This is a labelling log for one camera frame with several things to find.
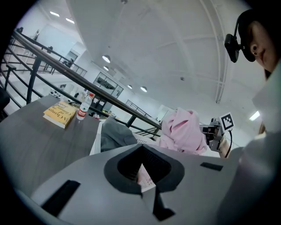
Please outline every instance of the red bottle label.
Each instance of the red bottle label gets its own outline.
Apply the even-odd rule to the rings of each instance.
[[[84,111],[82,111],[81,109],[79,109],[78,115],[79,115],[80,117],[85,117],[86,112],[84,112]]]

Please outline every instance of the gray cloth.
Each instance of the gray cloth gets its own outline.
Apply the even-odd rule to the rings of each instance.
[[[101,129],[101,152],[136,144],[132,131],[109,116]]]

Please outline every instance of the ceiling light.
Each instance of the ceiling light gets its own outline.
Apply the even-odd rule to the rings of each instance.
[[[65,18],[68,22],[71,22],[71,23],[73,23],[74,24],[74,21],[73,20],[71,20],[71,19],[68,19],[68,18]]]
[[[141,87],[141,90],[144,91],[144,92],[147,92],[147,91],[148,91],[148,89],[147,89],[146,87],[144,87],[144,86]]]
[[[259,111],[256,111],[255,114],[250,117],[250,120],[251,120],[251,121],[254,121],[254,120],[255,120],[256,118],[258,118],[259,116],[260,116]]]
[[[51,13],[52,15],[55,15],[55,16],[60,17],[60,15],[59,15],[59,14],[57,14],[57,13],[55,13],[55,12],[50,11],[50,13]]]
[[[102,58],[107,62],[110,63],[110,57],[108,55],[103,55]]]

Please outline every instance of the water bottle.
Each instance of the water bottle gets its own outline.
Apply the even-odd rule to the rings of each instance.
[[[92,100],[94,98],[94,94],[90,93],[87,97],[85,97],[84,101],[82,102],[80,109],[77,113],[77,119],[83,120],[86,116],[86,113],[92,103]]]

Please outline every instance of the person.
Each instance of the person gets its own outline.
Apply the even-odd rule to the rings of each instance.
[[[238,17],[238,32],[241,38],[241,49],[244,56],[250,62],[257,61],[264,69],[265,80],[280,60],[280,41],[277,40],[278,32],[274,24],[262,12],[253,9],[243,12]],[[266,130],[262,124],[259,134]],[[229,149],[226,138],[222,139],[219,146],[220,157],[225,157]]]

